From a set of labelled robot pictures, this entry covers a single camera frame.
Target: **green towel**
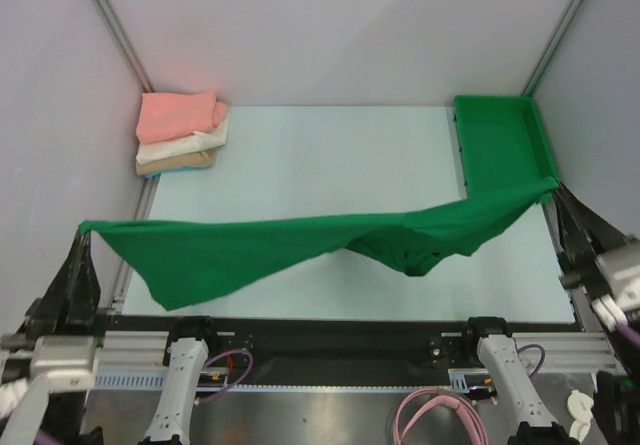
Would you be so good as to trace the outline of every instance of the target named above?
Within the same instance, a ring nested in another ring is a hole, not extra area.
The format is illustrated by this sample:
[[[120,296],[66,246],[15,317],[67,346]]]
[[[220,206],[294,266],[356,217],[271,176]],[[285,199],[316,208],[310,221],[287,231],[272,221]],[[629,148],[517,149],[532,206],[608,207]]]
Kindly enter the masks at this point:
[[[147,282],[167,310],[228,295],[296,263],[346,248],[409,276],[449,255],[470,256],[557,182],[529,185],[407,213],[247,223],[86,221]]]

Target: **stack of folded cloth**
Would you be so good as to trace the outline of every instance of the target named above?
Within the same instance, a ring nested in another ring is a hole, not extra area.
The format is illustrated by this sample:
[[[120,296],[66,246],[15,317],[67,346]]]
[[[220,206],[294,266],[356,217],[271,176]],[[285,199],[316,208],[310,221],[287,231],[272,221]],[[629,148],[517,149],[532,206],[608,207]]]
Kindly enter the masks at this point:
[[[153,177],[213,165],[216,148],[227,142],[228,111],[215,92],[143,94],[136,173]]]

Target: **white wall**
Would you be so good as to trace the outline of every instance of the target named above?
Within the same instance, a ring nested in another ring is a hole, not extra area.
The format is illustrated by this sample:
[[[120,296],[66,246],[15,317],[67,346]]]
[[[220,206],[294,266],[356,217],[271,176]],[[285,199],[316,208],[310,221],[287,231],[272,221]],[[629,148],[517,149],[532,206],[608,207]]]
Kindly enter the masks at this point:
[[[640,0],[587,0],[535,97],[568,186],[640,236]]]
[[[12,332],[86,218],[127,219],[140,89],[90,0],[0,0],[0,332]],[[99,278],[116,257],[97,243]]]
[[[519,94],[569,0],[111,0],[157,90],[235,105]]]

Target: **white table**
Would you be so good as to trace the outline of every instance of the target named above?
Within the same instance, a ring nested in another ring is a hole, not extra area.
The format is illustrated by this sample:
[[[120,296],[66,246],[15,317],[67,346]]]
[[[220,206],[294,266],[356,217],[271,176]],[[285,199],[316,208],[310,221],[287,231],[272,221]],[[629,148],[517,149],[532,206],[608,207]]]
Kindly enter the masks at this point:
[[[464,197],[443,107],[235,107],[213,168],[160,180],[150,219],[235,222],[401,212]],[[134,273],[125,314],[573,322],[540,206],[471,258],[410,278],[341,250],[165,312]]]

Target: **pink folded cloth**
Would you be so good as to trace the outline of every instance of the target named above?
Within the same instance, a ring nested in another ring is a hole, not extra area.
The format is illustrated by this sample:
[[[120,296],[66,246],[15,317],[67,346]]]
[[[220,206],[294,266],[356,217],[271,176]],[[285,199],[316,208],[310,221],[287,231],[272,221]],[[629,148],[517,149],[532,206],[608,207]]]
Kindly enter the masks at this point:
[[[215,92],[144,93],[136,135],[146,144],[210,132],[225,119],[228,109],[216,101]]]

